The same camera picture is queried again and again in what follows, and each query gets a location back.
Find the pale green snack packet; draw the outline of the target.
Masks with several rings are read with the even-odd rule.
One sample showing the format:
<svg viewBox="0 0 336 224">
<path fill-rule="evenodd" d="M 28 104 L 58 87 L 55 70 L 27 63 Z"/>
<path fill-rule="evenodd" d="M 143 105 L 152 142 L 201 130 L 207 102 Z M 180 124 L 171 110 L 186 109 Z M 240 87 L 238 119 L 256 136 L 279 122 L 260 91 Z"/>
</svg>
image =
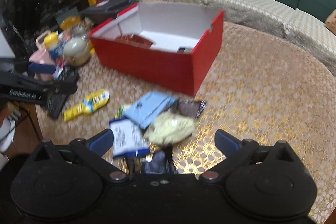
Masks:
<svg viewBox="0 0 336 224">
<path fill-rule="evenodd" d="M 152 121 L 143 137 L 155 145 L 173 145 L 190 136 L 196 127 L 197 122 L 194 118 L 166 111 Z"/>
</svg>

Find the beige patterned sofa cover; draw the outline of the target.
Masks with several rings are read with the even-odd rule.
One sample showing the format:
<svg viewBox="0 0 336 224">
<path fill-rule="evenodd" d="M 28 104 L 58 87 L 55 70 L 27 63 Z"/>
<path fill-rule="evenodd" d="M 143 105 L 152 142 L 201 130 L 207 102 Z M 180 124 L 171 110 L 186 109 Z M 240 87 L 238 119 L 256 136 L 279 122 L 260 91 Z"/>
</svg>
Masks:
<svg viewBox="0 0 336 224">
<path fill-rule="evenodd" d="M 274 0 L 160 0 L 224 10 L 224 20 L 285 39 L 335 73 L 335 35 L 325 23 Z"/>
</svg>

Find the light blue snack packet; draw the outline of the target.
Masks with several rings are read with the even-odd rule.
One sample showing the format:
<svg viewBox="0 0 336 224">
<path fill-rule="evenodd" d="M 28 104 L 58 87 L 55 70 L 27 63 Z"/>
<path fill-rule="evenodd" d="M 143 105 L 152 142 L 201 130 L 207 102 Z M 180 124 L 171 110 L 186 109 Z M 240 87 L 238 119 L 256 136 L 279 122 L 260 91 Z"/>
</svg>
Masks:
<svg viewBox="0 0 336 224">
<path fill-rule="evenodd" d="M 176 97 L 167 94 L 149 92 L 134 102 L 124 112 L 124 116 L 144 130 L 159 114 L 169 109 L 177 100 Z"/>
</svg>

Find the black gold snack packet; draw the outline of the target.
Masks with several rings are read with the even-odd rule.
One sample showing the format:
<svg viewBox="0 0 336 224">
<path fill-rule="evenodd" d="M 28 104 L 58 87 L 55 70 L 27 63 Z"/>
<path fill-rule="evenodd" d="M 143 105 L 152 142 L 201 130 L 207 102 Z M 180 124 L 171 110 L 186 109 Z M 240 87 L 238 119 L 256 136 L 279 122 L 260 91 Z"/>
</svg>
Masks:
<svg viewBox="0 0 336 224">
<path fill-rule="evenodd" d="M 177 174 L 178 171 L 173 162 L 173 147 L 167 146 L 158 149 L 153 153 L 142 154 L 137 156 L 128 156 L 125 162 L 130 175 L 135 173 L 141 174 Z"/>
</svg>

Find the black plastic lidded container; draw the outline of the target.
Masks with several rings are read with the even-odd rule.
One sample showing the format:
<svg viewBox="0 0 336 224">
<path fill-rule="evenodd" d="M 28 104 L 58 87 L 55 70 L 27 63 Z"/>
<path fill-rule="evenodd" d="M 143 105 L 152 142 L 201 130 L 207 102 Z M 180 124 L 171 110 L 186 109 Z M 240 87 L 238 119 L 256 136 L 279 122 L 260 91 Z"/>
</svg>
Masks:
<svg viewBox="0 0 336 224">
<path fill-rule="evenodd" d="M 83 10 L 81 18 L 88 18 L 98 25 L 110 18 L 116 19 L 119 12 L 136 3 L 134 0 L 103 0 Z"/>
</svg>

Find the white blue snack packet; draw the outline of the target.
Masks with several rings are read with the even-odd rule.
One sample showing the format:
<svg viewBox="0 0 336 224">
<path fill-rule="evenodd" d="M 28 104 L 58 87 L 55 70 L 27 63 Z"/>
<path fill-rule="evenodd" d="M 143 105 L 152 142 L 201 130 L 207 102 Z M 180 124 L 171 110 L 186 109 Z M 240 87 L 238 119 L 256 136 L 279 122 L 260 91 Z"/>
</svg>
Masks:
<svg viewBox="0 0 336 224">
<path fill-rule="evenodd" d="M 109 122 L 113 133 L 113 158 L 143 157 L 150 153 L 149 144 L 140 128 L 131 120 L 121 117 Z"/>
</svg>

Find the yellow minion snack packet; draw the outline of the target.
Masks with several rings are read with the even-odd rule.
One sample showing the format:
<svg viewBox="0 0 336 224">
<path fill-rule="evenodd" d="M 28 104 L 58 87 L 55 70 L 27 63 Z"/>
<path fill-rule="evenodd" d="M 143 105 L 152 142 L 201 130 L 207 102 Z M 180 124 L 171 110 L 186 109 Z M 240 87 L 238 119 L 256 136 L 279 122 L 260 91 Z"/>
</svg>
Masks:
<svg viewBox="0 0 336 224">
<path fill-rule="evenodd" d="M 66 110 L 63 114 L 63 120 L 67 122 L 81 115 L 93 114 L 108 103 L 109 97 L 110 93 L 106 89 L 92 92 L 86 95 L 80 103 Z"/>
</svg>

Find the beige round ceramic jar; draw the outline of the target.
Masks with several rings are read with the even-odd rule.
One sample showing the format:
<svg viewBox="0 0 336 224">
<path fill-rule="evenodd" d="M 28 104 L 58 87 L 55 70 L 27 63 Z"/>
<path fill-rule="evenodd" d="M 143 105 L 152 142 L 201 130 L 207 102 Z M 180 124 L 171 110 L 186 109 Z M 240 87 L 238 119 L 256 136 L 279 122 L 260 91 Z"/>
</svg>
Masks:
<svg viewBox="0 0 336 224">
<path fill-rule="evenodd" d="M 65 61 L 75 67 L 84 65 L 90 58 L 89 44 L 82 38 L 75 36 L 68 40 L 63 48 Z"/>
</svg>

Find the green round snack packet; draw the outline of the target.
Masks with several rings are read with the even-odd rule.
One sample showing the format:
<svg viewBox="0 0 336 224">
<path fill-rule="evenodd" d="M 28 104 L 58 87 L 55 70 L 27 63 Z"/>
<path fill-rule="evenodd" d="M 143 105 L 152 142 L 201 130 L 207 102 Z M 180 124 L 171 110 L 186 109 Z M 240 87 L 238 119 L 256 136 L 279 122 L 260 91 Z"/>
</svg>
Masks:
<svg viewBox="0 0 336 224">
<path fill-rule="evenodd" d="M 115 119 L 119 119 L 124 115 L 124 112 L 126 112 L 131 105 L 122 105 L 118 108 L 116 115 L 114 116 Z"/>
</svg>

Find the yellow capped small bottle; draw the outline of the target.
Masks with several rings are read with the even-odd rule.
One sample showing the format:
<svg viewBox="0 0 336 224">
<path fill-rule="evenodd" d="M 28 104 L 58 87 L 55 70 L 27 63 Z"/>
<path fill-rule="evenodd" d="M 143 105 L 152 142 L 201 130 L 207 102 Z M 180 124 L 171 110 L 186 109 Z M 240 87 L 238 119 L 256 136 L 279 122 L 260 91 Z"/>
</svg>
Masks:
<svg viewBox="0 0 336 224">
<path fill-rule="evenodd" d="M 43 40 L 43 46 L 49 52 L 49 56 L 55 62 L 56 65 L 63 67 L 63 48 L 59 42 L 58 32 L 51 32 Z"/>
</svg>

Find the pink mug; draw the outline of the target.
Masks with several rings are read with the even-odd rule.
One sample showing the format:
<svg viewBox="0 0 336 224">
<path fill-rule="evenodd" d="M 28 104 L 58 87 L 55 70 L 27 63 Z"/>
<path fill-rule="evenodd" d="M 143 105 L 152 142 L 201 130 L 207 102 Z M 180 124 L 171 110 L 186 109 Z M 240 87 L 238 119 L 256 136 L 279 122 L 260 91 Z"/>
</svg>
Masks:
<svg viewBox="0 0 336 224">
<path fill-rule="evenodd" d="M 46 30 L 41 35 L 37 37 L 35 40 L 35 45 L 37 46 L 37 50 L 30 56 L 29 62 L 39 63 L 39 64 L 49 64 L 49 65 L 55 65 L 55 62 L 52 60 L 52 58 L 49 56 L 49 52 L 47 49 L 43 46 L 43 40 L 44 38 L 50 34 L 50 30 Z M 35 74 L 36 79 L 40 79 L 42 81 L 50 81 L 53 79 L 53 75 L 47 75 L 47 74 Z"/>
</svg>

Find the black remote with buttons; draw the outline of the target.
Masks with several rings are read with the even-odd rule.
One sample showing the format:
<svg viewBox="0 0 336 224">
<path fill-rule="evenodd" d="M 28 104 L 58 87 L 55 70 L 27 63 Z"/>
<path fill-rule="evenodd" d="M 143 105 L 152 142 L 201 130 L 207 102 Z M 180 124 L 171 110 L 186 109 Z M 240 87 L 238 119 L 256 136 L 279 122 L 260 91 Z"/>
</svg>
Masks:
<svg viewBox="0 0 336 224">
<path fill-rule="evenodd" d="M 63 67 L 63 70 L 56 77 L 55 81 L 60 83 L 65 82 L 74 86 L 75 91 L 72 93 L 74 94 L 77 91 L 77 82 L 79 78 L 80 76 L 73 66 L 65 65 Z M 58 119 L 70 95 L 71 93 L 70 94 L 52 93 L 49 96 L 47 105 L 42 107 L 42 109 L 46 110 L 50 118 Z"/>
</svg>

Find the clear glass jar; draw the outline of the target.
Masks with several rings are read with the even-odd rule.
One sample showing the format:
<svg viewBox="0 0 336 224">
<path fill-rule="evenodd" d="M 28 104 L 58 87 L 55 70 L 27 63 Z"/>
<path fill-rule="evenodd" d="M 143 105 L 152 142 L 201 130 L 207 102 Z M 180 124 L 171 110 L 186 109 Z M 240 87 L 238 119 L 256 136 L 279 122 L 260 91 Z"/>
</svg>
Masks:
<svg viewBox="0 0 336 224">
<path fill-rule="evenodd" d="M 78 23 L 68 28 L 68 35 L 70 38 L 80 37 L 84 39 L 87 35 L 87 31 L 82 24 Z"/>
</svg>

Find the dark brown snack packet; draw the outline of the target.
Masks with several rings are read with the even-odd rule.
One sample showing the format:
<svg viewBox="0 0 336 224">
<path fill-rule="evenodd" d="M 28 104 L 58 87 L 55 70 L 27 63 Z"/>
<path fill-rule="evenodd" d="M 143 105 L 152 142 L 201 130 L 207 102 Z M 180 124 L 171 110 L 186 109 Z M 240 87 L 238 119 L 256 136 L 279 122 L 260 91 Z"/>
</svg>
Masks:
<svg viewBox="0 0 336 224">
<path fill-rule="evenodd" d="M 195 100 L 179 100 L 176 104 L 176 113 L 190 117 L 199 118 L 206 107 L 206 101 L 195 101 Z"/>
</svg>

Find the silver foil snack packet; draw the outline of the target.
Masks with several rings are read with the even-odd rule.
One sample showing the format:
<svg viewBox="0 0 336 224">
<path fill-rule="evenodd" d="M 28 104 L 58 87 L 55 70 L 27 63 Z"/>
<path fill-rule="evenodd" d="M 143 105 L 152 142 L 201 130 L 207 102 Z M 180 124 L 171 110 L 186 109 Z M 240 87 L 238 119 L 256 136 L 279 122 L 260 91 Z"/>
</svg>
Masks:
<svg viewBox="0 0 336 224">
<path fill-rule="evenodd" d="M 191 53 L 193 51 L 193 47 L 179 47 L 178 53 Z"/>
</svg>

